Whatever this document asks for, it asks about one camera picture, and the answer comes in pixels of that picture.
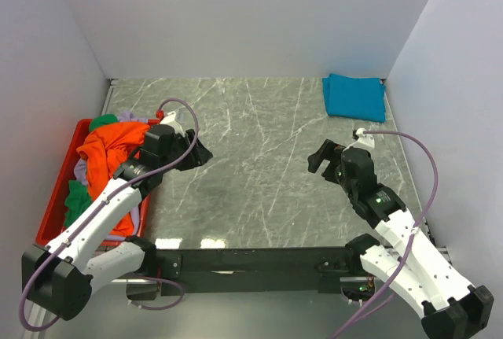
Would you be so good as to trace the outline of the orange t shirt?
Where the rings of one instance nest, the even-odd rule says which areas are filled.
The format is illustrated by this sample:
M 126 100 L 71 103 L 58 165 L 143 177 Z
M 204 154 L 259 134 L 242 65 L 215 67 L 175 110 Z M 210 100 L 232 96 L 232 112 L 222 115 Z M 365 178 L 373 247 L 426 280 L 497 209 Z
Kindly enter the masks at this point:
M 131 152 L 144 143 L 149 128 L 148 123 L 119 121 L 113 114 L 90 122 L 89 134 L 76 152 L 86 162 L 87 193 L 92 201 Z

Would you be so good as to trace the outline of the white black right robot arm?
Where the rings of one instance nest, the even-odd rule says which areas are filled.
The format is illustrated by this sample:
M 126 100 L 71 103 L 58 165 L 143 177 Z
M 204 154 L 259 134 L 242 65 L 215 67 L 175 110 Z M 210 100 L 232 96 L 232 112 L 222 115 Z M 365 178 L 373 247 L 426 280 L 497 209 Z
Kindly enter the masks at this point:
M 361 236 L 347 243 L 346 269 L 369 273 L 401 297 L 418 315 L 430 338 L 471 338 L 486 328 L 494 297 L 462 276 L 428 236 L 395 191 L 378 182 L 370 150 L 373 140 L 350 146 L 326 140 L 308 156 L 308 171 L 329 164 L 322 177 L 338 184 L 354 211 L 389 245 Z

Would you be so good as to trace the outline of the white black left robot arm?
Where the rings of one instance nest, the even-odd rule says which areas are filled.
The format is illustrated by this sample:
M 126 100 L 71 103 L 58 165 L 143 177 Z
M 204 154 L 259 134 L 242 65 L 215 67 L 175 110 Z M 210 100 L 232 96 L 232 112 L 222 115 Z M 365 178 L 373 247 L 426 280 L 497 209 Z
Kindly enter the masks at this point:
M 212 154 L 199 140 L 198 127 L 177 132 L 171 124 L 150 127 L 108 181 L 95 202 L 46 246 L 32 245 L 21 258 L 24 304 L 31 301 L 65 321 L 75 318 L 91 296 L 112 280 L 135 273 L 155 279 L 160 268 L 155 245 L 138 236 L 95 255 L 111 229 L 161 184 L 171 170 L 185 171 L 207 163 Z

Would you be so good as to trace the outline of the folded blue t shirt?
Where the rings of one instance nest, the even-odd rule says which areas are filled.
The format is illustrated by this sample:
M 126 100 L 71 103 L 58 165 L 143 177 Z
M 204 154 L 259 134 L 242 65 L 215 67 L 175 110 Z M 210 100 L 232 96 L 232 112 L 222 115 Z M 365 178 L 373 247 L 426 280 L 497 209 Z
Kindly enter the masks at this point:
M 329 116 L 377 123 L 386 121 L 385 85 L 381 79 L 332 73 L 321 81 L 325 111 Z

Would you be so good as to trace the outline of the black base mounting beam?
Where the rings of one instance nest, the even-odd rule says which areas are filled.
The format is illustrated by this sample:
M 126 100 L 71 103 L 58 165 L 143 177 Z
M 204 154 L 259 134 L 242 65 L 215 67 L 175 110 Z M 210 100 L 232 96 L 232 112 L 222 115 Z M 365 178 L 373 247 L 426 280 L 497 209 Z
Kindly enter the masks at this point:
M 360 275 L 344 247 L 163 249 L 157 256 L 161 276 L 186 293 L 337 293 L 342 278 Z

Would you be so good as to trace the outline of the lavender t shirt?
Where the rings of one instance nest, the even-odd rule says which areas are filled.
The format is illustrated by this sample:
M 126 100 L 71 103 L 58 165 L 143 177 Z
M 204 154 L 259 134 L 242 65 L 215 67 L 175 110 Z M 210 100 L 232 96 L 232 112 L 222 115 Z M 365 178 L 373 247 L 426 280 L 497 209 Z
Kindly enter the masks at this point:
M 142 123 L 149 123 L 149 120 L 146 118 L 138 117 L 135 116 L 132 112 L 130 111 L 125 111 L 120 113 L 119 115 L 116 115 L 119 121 L 138 121 Z

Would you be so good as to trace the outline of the green t shirt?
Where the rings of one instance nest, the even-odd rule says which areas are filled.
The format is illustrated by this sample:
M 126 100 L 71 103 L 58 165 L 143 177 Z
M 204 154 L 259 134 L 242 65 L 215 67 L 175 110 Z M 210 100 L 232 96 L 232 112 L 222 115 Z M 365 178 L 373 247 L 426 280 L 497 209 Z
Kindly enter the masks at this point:
M 92 132 L 99 127 L 118 123 L 119 120 L 114 114 L 105 114 L 91 120 L 89 132 Z M 79 159 L 74 166 L 74 180 L 68 182 L 69 194 L 64 200 L 64 206 L 67 211 L 64 215 L 64 228 L 71 226 L 85 210 L 91 205 L 92 199 L 88 193 L 89 185 L 86 177 L 87 161 Z

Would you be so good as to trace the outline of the red plastic bin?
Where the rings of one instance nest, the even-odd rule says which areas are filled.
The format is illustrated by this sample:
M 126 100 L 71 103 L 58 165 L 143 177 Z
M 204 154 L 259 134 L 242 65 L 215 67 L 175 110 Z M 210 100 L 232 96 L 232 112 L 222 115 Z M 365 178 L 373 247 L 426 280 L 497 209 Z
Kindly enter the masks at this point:
M 64 219 L 67 209 L 64 206 L 64 200 L 69 194 L 68 182 L 69 180 L 75 179 L 74 166 L 80 159 L 76 149 L 83 144 L 86 136 L 89 134 L 90 123 L 91 119 L 82 119 L 76 124 L 72 140 L 68 146 L 50 201 L 35 239 L 36 243 L 39 245 L 47 245 L 49 241 L 54 239 L 65 229 Z M 150 200 L 151 197 L 148 196 L 139 205 L 139 223 L 136 234 L 139 237 L 142 237 L 145 233 Z M 98 248 L 110 249 L 119 244 L 120 241 L 105 239 Z

